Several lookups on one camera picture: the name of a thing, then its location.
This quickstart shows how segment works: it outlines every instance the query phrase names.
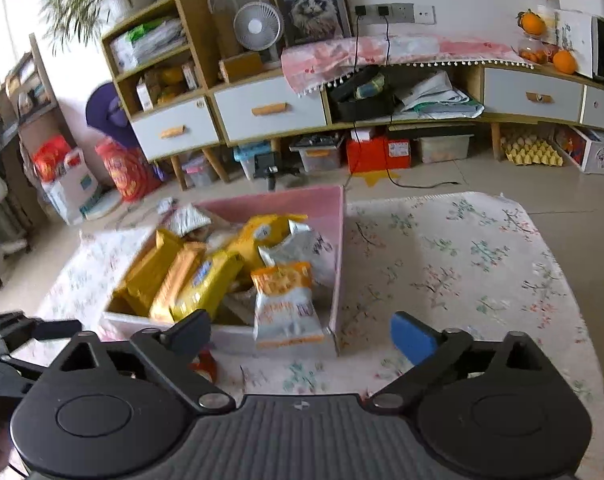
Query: white desk fan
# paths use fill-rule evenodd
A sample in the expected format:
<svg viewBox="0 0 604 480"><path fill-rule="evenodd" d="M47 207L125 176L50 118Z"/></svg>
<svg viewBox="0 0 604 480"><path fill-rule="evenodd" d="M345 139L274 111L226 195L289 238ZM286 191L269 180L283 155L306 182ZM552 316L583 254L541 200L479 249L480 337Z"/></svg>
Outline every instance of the white desk fan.
<svg viewBox="0 0 604 480"><path fill-rule="evenodd" d="M265 2L250 2L237 11L233 29L237 41L249 50L269 49L271 59L277 59L275 45L284 32L282 15L276 7Z"/></svg>

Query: pink box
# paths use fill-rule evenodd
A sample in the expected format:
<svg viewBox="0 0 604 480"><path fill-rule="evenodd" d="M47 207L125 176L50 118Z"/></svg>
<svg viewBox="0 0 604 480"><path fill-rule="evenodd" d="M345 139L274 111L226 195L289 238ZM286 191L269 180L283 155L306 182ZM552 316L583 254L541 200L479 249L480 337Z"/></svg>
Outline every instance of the pink box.
<svg viewBox="0 0 604 480"><path fill-rule="evenodd" d="M335 248L335 288L330 312L318 312L326 337L322 342L280 348L256 349L253 327L213 325L211 347L229 354L252 356L326 358L338 355L339 302L344 231L344 190L341 186L305 187L259 195L237 196L199 204L231 222L246 222L258 214L306 214L305 221ZM108 320L126 337L148 326L167 328L146 317L128 316L106 310Z"/></svg>

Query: yellow snack package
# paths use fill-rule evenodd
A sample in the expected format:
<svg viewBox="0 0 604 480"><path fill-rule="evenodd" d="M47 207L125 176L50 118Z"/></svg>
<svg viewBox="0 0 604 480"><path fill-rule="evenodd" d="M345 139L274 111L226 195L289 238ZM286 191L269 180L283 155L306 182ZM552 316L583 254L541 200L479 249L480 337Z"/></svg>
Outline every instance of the yellow snack package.
<svg viewBox="0 0 604 480"><path fill-rule="evenodd" d="M128 271L114 295L125 300L138 316L147 317L153 299L183 245L172 232L158 229L155 247Z"/></svg>
<svg viewBox="0 0 604 480"><path fill-rule="evenodd" d="M171 307L173 319L179 321L199 308L215 319L222 298L242 266L242 256L235 251L222 250L209 256L179 293Z"/></svg>
<svg viewBox="0 0 604 480"><path fill-rule="evenodd" d="M251 273L257 290L253 337L258 348L321 341L313 307L311 264L295 262Z"/></svg>
<svg viewBox="0 0 604 480"><path fill-rule="evenodd" d="M172 323L171 307L175 305L186 279L201 265L207 245L200 242L184 244L166 274L148 313L150 319Z"/></svg>
<svg viewBox="0 0 604 480"><path fill-rule="evenodd" d="M237 238L227 245L228 251L237 251L244 259L243 277L249 278L253 270L264 267L258 246L272 247L290 234L288 221L300 222L306 215L258 215L249 219Z"/></svg>

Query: yellow star sticker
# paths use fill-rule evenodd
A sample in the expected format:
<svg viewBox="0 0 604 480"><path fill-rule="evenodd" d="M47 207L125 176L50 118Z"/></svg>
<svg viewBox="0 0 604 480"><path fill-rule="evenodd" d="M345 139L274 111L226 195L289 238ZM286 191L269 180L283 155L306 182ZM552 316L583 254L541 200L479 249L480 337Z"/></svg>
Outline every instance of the yellow star sticker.
<svg viewBox="0 0 604 480"><path fill-rule="evenodd" d="M391 178L399 178L400 176L394 171L389 171ZM381 179L388 178L386 170L384 171L367 171L366 173L353 173L353 176L359 176L364 179L368 187L373 187Z"/></svg>

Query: tiled floor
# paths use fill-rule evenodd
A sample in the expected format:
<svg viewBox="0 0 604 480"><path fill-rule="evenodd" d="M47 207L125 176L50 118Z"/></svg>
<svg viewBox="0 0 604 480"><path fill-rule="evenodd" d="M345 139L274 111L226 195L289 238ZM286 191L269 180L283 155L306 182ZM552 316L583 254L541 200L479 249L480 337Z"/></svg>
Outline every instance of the tiled floor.
<svg viewBox="0 0 604 480"><path fill-rule="evenodd" d="M604 176L584 175L574 166L515 167L508 162L496 162L489 152L466 160L421 165L397 173L400 174L399 181L407 185L429 186L446 180L457 181L460 185L433 190L402 189L383 179L374 187L367 187L362 179L354 178L347 189L347 200L476 190L504 193L521 203L566 273L604 372ZM308 183L343 184L347 175L346 170L326 172L308 179ZM143 222L153 221L156 215L147 212L164 196L197 201L265 191L263 181L250 183L239 174L237 176L237 180L226 186L218 183L185 193L179 192L175 183L165 186L147 197L120 224L126 226L143 216ZM112 228L122 211L124 206L106 219L84 224L82 229ZM33 252L21 256L5 279L6 286L0 291L0 312L24 310L35 313L61 267L75 251L79 243L78 231L56 224L34 241Z"/></svg>

